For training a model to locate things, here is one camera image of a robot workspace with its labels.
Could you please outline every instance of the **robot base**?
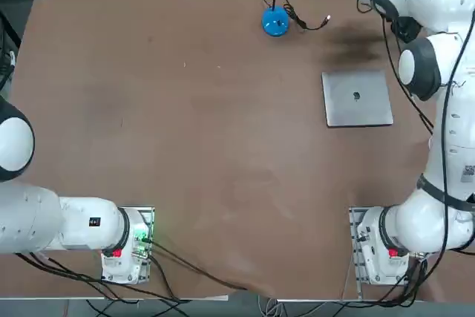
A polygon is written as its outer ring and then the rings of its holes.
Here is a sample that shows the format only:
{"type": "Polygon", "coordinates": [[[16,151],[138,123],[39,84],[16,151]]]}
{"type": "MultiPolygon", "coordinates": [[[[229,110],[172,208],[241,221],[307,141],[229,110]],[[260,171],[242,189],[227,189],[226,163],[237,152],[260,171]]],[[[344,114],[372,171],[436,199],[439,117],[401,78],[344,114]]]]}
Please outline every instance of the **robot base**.
{"type": "Polygon", "coordinates": [[[350,228],[353,241],[353,260],[358,279],[377,285],[394,285],[407,271],[409,255],[390,256],[379,235],[379,215],[382,207],[350,208],[350,228]]]}
{"type": "Polygon", "coordinates": [[[101,254],[102,279],[118,284],[141,284],[150,279],[151,244],[142,238],[153,239],[155,208],[123,207],[130,220],[128,240],[124,248],[108,257],[101,254]]]}

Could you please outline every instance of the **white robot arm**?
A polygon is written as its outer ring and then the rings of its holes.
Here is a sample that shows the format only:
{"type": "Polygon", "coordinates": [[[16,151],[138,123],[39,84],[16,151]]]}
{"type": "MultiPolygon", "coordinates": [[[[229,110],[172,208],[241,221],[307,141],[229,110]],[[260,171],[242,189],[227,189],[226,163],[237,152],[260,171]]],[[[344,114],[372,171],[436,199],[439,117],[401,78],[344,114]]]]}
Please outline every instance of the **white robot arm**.
{"type": "MultiPolygon", "coordinates": [[[[412,18],[430,34],[409,42],[399,59],[403,84],[420,100],[436,98],[430,153],[416,189],[399,206],[373,207],[358,226],[358,239],[371,284],[394,284],[407,269],[409,252],[438,252],[444,238],[441,126],[447,85],[471,25],[475,0],[367,0],[383,17],[412,18]]],[[[446,249],[474,239],[471,202],[475,192],[475,41],[469,40],[448,104],[446,157],[448,240],[446,249]]]]}
{"type": "Polygon", "coordinates": [[[151,209],[118,208],[96,197],[58,197],[15,181],[35,147],[31,124],[0,97],[0,254],[41,250],[100,250],[102,278],[124,284],[148,280],[151,209]]]}

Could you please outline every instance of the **table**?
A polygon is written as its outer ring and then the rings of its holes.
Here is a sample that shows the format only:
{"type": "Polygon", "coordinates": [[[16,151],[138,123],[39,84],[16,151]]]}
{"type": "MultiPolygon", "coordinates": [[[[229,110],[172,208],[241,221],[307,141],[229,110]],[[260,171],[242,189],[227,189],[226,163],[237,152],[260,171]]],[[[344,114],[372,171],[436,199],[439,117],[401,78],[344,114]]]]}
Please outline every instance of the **table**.
{"type": "MultiPolygon", "coordinates": [[[[429,136],[390,74],[376,14],[355,0],[290,1],[309,24],[332,20],[274,39],[261,0],[35,0],[12,93],[37,139],[22,180],[155,205],[161,242],[263,295],[340,299],[348,207],[403,202],[429,136]],[[321,72],[354,68],[386,70],[394,125],[326,127],[321,72]]],[[[54,256],[100,269],[91,252],[54,256]]],[[[180,296],[229,292],[160,261],[180,296]]],[[[13,256],[1,266],[0,296],[95,295],[13,256]]],[[[474,272],[449,252],[420,298],[473,302],[474,272]]],[[[157,272],[141,287],[164,293],[157,272]]],[[[353,268],[344,298],[356,298],[353,268]]]]}

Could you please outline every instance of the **laptop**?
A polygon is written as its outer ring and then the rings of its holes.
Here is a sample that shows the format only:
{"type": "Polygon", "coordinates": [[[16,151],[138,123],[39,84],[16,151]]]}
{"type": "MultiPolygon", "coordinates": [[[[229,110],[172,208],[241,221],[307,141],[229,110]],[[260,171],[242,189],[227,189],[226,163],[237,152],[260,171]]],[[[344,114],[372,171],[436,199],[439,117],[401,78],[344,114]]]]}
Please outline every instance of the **laptop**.
{"type": "Polygon", "coordinates": [[[321,81],[329,128],[393,124],[384,71],[323,72],[321,81]]]}

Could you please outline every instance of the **gray floor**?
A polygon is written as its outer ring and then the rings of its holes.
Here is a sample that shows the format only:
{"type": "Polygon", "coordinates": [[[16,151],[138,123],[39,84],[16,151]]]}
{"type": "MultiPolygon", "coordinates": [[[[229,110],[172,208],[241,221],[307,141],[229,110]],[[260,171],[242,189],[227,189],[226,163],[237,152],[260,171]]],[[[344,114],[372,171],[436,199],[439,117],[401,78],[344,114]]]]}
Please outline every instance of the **gray floor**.
{"type": "MultiPolygon", "coordinates": [[[[91,300],[91,303],[102,309],[108,303],[106,301],[91,300]]],[[[317,304],[313,303],[286,303],[289,317],[295,317],[312,309],[317,304]]],[[[159,301],[141,301],[138,305],[124,305],[115,303],[107,314],[111,317],[151,317],[165,309],[165,305],[159,301]]],[[[339,306],[327,303],[311,316],[330,317],[338,310],[339,306]]],[[[248,316],[258,317],[260,312],[257,306],[256,295],[251,293],[237,293],[230,297],[230,301],[193,301],[185,304],[181,309],[188,313],[190,317],[198,316],[248,316]]],[[[28,300],[28,301],[0,301],[2,317],[27,317],[27,316],[48,316],[48,317],[89,317],[96,313],[81,300],[28,300]]],[[[442,316],[473,316],[475,307],[471,305],[454,304],[429,304],[416,303],[409,309],[392,308],[383,310],[379,307],[370,309],[344,309],[338,317],[376,317],[384,313],[387,317],[442,317],[442,316]]],[[[168,317],[181,316],[172,311],[166,314],[168,317]]]]}
{"type": "MultiPolygon", "coordinates": [[[[12,26],[19,35],[23,34],[24,26],[30,13],[33,0],[0,0],[0,9],[4,11],[10,19],[12,26]]],[[[107,301],[92,300],[94,306],[103,308],[107,301]]],[[[304,313],[317,304],[311,303],[288,303],[286,304],[289,317],[295,317],[299,313],[304,313]]],[[[125,316],[152,316],[163,311],[166,307],[163,303],[154,300],[141,301],[138,305],[124,305],[116,303],[108,310],[112,317],[125,316]]],[[[230,296],[227,302],[218,301],[193,301],[181,307],[183,311],[191,317],[196,316],[260,316],[257,305],[257,296],[251,293],[235,293],[230,296]]],[[[332,316],[339,306],[327,303],[312,316],[332,316]]],[[[81,300],[10,300],[0,301],[1,317],[27,317],[27,316],[48,316],[48,317],[82,317],[95,316],[96,313],[81,300]]],[[[409,309],[393,308],[380,309],[378,307],[370,309],[344,309],[338,316],[371,317],[380,316],[475,316],[475,305],[458,304],[414,304],[409,309]]],[[[179,313],[171,311],[168,317],[180,316],[179,313]]]]}

